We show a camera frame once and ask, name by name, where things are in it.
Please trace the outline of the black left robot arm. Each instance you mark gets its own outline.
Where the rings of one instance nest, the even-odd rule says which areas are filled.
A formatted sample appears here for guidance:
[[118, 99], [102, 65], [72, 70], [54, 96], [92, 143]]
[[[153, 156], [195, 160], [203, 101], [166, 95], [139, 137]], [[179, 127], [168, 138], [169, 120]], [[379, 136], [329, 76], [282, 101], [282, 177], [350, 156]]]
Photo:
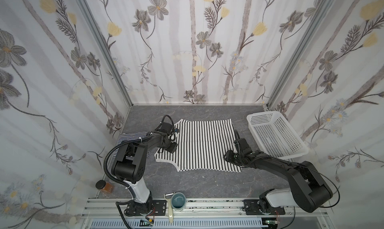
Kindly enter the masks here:
[[151, 131], [129, 135], [109, 152], [105, 158], [105, 174], [114, 182], [129, 189], [134, 202], [145, 204], [150, 200], [151, 192], [144, 181], [147, 153], [152, 149], [161, 152], [176, 151], [176, 135], [179, 129], [170, 123], [161, 123]]

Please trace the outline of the black white striped tank top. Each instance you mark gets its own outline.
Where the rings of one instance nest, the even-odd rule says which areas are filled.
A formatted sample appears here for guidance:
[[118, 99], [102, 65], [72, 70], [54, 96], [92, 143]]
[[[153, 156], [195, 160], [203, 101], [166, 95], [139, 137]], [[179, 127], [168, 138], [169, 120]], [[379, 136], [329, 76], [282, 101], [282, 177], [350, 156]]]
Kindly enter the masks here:
[[159, 149], [156, 162], [169, 163], [178, 172], [215, 170], [240, 173], [242, 168], [225, 161], [227, 151], [237, 151], [235, 130], [231, 119], [214, 121], [189, 121], [181, 119], [175, 124], [177, 147], [170, 153]]

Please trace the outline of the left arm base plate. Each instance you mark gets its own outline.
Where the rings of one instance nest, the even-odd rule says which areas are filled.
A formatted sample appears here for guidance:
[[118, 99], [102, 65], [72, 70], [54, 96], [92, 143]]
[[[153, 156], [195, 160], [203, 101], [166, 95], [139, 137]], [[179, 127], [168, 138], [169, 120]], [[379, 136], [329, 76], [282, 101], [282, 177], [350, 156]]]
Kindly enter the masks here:
[[130, 200], [124, 210], [124, 215], [128, 217], [138, 217], [154, 213], [155, 216], [165, 216], [167, 205], [166, 200], [153, 200], [149, 198], [149, 200], [143, 204]]

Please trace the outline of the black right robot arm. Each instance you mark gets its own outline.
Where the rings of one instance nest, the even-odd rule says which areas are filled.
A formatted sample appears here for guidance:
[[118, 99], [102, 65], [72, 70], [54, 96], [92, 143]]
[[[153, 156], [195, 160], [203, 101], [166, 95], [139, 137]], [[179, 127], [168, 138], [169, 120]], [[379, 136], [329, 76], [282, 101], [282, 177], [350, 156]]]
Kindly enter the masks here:
[[260, 169], [272, 173], [289, 184], [287, 189], [270, 189], [259, 196], [258, 209], [269, 214], [280, 207], [299, 207], [312, 213], [333, 197], [324, 176], [308, 161], [289, 162], [272, 157], [260, 150], [252, 150], [244, 138], [234, 141], [236, 152], [228, 150], [224, 160], [243, 168]]

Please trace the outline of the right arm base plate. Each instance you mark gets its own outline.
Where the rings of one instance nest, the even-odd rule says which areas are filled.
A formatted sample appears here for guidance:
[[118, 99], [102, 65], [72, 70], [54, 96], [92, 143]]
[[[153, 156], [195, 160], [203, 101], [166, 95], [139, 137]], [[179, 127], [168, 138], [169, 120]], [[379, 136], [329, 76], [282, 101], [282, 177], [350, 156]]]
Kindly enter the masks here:
[[243, 211], [248, 216], [255, 216], [255, 215], [279, 216], [279, 215], [286, 214], [285, 209], [283, 207], [273, 208], [265, 200], [247, 199], [247, 200], [243, 200], [243, 203], [244, 203]]

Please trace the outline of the blue white striped tank top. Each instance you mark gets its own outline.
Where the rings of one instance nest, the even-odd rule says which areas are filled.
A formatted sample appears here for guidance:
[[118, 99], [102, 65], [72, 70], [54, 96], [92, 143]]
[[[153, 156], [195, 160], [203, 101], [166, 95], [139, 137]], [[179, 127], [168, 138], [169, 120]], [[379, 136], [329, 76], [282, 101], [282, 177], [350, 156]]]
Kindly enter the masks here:
[[[120, 145], [123, 141], [132, 141], [140, 138], [146, 137], [147, 132], [139, 132], [139, 133], [128, 133], [128, 134], [120, 134], [118, 137], [117, 145]], [[125, 153], [125, 157], [134, 157], [136, 153], [137, 147], [128, 145], [128, 148]]]

